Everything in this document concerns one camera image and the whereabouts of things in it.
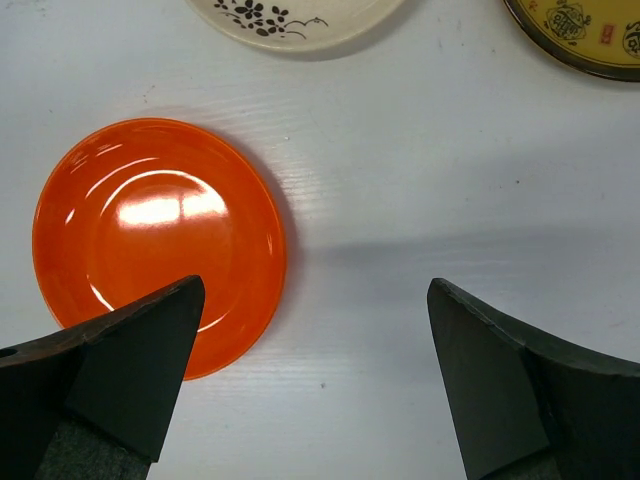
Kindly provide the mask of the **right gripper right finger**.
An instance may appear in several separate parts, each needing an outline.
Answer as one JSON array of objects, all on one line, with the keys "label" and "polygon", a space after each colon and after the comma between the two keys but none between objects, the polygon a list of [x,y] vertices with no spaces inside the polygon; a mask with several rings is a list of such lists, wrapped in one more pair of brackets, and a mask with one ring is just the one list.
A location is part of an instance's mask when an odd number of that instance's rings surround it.
[{"label": "right gripper right finger", "polygon": [[639,366],[506,315],[453,283],[427,292],[469,479],[636,479]]}]

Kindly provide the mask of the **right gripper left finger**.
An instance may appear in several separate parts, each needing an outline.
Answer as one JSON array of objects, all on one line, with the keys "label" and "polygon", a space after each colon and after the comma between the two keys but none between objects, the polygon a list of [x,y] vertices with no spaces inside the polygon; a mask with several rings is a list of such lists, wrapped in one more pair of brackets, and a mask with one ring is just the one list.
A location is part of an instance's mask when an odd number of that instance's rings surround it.
[{"label": "right gripper left finger", "polygon": [[197,275],[1,351],[4,479],[144,479],[205,303]]}]

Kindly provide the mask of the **orange plate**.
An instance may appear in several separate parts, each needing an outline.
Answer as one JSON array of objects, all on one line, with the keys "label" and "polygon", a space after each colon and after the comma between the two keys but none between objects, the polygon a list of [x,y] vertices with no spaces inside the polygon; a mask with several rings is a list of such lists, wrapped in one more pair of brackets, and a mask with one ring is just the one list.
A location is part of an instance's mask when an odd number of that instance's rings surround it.
[{"label": "orange plate", "polygon": [[106,126],[59,161],[36,207],[32,258],[64,328],[199,276],[206,300],[189,380],[259,340],[288,266],[280,210],[252,163],[220,136],[166,118]]}]

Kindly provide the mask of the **yellow patterned plate brown rim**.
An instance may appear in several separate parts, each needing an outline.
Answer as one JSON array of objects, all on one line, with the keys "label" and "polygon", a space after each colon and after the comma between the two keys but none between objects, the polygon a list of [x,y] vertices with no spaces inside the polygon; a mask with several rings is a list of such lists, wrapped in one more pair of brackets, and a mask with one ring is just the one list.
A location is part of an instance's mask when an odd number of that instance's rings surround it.
[{"label": "yellow patterned plate brown rim", "polygon": [[637,0],[507,0],[522,31],[561,63],[597,77],[639,81]]}]

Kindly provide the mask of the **cream plate with black patch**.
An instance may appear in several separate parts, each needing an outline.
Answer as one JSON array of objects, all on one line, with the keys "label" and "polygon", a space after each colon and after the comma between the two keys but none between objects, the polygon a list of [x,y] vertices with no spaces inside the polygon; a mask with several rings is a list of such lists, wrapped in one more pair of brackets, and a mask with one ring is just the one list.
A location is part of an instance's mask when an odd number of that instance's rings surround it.
[{"label": "cream plate with black patch", "polygon": [[189,0],[211,27],[245,45],[280,53],[323,51],[367,33],[401,0]]}]

